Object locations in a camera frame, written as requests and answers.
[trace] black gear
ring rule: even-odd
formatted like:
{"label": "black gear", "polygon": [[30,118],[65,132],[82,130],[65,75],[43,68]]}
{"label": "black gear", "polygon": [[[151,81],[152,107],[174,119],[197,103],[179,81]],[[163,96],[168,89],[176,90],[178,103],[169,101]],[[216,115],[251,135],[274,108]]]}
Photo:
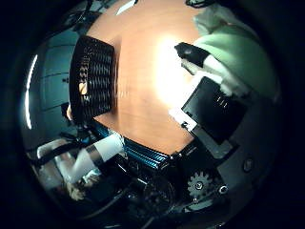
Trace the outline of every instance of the black gear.
{"label": "black gear", "polygon": [[193,177],[191,177],[191,180],[188,182],[189,187],[188,190],[190,192],[190,196],[192,198],[203,198],[208,195],[211,183],[213,180],[210,178],[209,175],[203,175],[203,172],[200,172],[200,175],[198,173],[195,173]]}

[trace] wooden table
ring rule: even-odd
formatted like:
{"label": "wooden table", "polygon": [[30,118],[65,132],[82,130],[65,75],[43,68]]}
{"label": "wooden table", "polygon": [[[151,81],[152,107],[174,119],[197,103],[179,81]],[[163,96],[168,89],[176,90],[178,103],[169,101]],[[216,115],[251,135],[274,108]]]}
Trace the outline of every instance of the wooden table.
{"label": "wooden table", "polygon": [[184,0],[139,0],[116,15],[128,1],[103,13],[88,35],[115,47],[116,107],[95,119],[119,134],[170,155],[193,137],[169,116],[191,76],[180,67],[174,45],[199,37],[193,17],[199,10]]}

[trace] fluorescent light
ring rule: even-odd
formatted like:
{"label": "fluorescent light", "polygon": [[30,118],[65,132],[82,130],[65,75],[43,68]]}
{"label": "fluorescent light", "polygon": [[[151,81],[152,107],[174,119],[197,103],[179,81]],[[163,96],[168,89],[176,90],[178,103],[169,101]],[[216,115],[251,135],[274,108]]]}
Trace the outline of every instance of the fluorescent light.
{"label": "fluorescent light", "polygon": [[31,118],[30,118],[30,100],[29,100],[29,89],[30,89],[30,83],[31,83],[31,76],[32,72],[34,70],[36,61],[37,61],[38,55],[36,55],[30,65],[30,70],[28,74],[28,80],[27,80],[27,90],[26,90],[26,97],[25,97],[25,110],[26,110],[26,120],[28,128],[31,130]]}
{"label": "fluorescent light", "polygon": [[123,11],[125,11],[125,10],[127,10],[127,9],[129,9],[129,8],[131,8],[131,7],[133,7],[134,3],[135,3],[135,0],[132,0],[132,1],[130,1],[130,2],[126,3],[126,4],[124,4],[124,5],[117,11],[116,15],[119,15],[119,14],[121,14]]}

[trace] cable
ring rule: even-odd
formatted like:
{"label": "cable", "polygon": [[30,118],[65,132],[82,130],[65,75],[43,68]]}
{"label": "cable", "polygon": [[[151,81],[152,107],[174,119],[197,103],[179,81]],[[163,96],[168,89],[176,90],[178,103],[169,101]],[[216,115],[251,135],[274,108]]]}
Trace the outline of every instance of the cable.
{"label": "cable", "polygon": [[66,31],[69,28],[72,28],[73,26],[77,25],[84,18],[84,16],[89,12],[90,8],[92,7],[92,3],[93,3],[93,0],[87,0],[87,5],[86,5],[85,10],[80,14],[80,16],[77,18],[77,20],[75,22],[73,22],[73,23],[71,23],[71,24],[69,24],[67,26],[64,26],[64,27],[60,28],[59,30],[54,31],[51,34],[47,35],[44,38],[43,42],[49,40],[50,38],[52,38],[53,36],[59,34],[60,32]]}
{"label": "cable", "polygon": [[206,8],[215,2],[216,2],[216,0],[203,0],[203,1],[186,0],[185,4],[189,7],[199,9],[199,8]]}
{"label": "cable", "polygon": [[52,159],[54,159],[56,156],[65,154],[67,151],[75,149],[75,148],[79,148],[82,145],[83,144],[80,142],[71,142],[71,143],[68,143],[65,145],[61,145],[61,146],[58,146],[57,148],[53,149],[52,151],[50,151],[47,155],[44,155],[44,156],[40,157],[39,159],[29,158],[29,161],[34,166],[42,166],[42,165],[48,163],[49,161],[51,161]]}
{"label": "cable", "polygon": [[130,190],[131,185],[132,185],[132,182],[120,194],[116,195],[109,203],[107,203],[106,205],[104,205],[103,207],[101,207],[100,209],[98,209],[97,211],[95,211],[91,214],[78,218],[78,220],[91,219],[91,218],[94,218],[94,217],[102,214],[107,209],[112,207],[118,200],[120,200]]}
{"label": "cable", "polygon": [[151,217],[151,218],[141,227],[141,229],[146,229],[146,228],[148,228],[148,227],[151,225],[151,223],[153,222],[153,220],[154,220],[154,217]]}

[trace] green cloth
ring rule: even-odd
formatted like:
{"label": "green cloth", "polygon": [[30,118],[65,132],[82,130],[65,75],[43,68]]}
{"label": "green cloth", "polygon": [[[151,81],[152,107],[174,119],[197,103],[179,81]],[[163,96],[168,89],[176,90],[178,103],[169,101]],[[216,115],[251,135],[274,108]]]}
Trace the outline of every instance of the green cloth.
{"label": "green cloth", "polygon": [[257,40],[236,26],[223,26],[194,44],[208,51],[245,84],[274,99],[277,93],[275,70]]}

